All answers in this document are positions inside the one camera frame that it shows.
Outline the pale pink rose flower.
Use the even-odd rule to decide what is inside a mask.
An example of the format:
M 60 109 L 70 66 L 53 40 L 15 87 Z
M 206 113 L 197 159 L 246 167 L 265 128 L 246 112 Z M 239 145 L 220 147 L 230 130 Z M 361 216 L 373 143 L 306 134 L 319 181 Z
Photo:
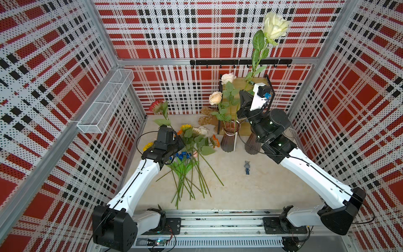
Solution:
M 230 123 L 236 119 L 236 107 L 239 105 L 239 89 L 234 86 L 236 76 L 226 73 L 221 77 L 222 101 L 219 104 L 219 120 Z

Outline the cream gerbera flower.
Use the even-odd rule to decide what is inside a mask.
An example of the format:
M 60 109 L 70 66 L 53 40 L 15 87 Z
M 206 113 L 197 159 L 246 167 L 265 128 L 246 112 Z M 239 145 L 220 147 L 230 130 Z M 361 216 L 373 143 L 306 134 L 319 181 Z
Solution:
M 193 128 L 193 134 L 195 136 L 203 135 L 203 136 L 208 136 L 209 130 L 205 128 L 204 126 L 200 126 L 197 128 Z

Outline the red gerbera flower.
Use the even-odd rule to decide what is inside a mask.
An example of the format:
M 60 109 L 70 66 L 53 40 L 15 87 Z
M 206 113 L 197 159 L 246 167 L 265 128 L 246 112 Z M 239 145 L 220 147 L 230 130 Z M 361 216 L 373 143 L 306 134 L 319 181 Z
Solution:
M 163 119 L 155 119 L 154 122 L 158 126 L 167 126 L 171 127 L 171 121 L 169 120 L 169 110 L 168 110 L 168 103 L 162 100 L 156 100 L 153 102 L 149 108 L 151 112 L 155 115 L 161 114 Z

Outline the white rose flower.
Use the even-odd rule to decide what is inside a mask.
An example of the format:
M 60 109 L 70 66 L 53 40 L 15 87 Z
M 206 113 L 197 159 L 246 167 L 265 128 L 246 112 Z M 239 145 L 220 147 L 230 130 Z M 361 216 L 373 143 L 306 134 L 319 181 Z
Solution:
M 271 50 L 270 46 L 277 46 L 278 42 L 276 40 L 286 36 L 290 23 L 290 21 L 285 20 L 281 15 L 274 12 L 269 12 L 265 15 L 262 29 L 258 30 L 253 36 L 252 70 L 245 78 L 244 90 L 247 90 L 252 85 L 252 79 L 256 75 L 265 70 L 264 67 L 260 66 L 261 61 L 268 57 Z

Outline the orange gerbera flower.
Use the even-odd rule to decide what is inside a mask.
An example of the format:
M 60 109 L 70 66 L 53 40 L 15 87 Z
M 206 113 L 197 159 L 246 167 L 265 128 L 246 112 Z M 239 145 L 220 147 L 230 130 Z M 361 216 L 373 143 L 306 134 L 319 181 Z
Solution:
M 213 148 L 219 148 L 220 147 L 220 141 L 218 140 L 218 138 L 214 134 L 211 137 L 211 144 L 212 144 Z

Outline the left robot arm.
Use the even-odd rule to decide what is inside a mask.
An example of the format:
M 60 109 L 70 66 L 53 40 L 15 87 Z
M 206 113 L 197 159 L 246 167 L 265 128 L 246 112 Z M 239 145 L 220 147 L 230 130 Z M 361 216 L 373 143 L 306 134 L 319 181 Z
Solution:
M 134 213 L 139 200 L 162 167 L 185 147 L 175 130 L 161 126 L 151 147 L 142 154 L 141 161 L 127 183 L 106 205 L 98 205 L 92 212 L 92 241 L 94 244 L 127 252 L 137 236 L 148 231 L 164 232 L 166 215 L 163 210 L 150 208 Z

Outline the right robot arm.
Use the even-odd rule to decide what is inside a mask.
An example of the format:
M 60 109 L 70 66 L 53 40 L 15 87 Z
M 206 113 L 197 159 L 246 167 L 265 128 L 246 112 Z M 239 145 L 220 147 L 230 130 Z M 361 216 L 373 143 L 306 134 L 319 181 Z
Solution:
M 256 104 L 256 100 L 264 100 L 264 96 L 252 95 L 244 90 L 239 95 L 237 116 L 249 122 L 257 142 L 262 144 L 261 153 L 297 175 L 322 199 L 320 205 L 310 209 L 287 206 L 279 217 L 283 229 L 324 226 L 338 235 L 346 235 L 364 205 L 366 192 L 360 188 L 353 189 L 329 175 L 284 136 L 283 132 L 291 122 L 283 110 L 264 112 L 265 103 Z

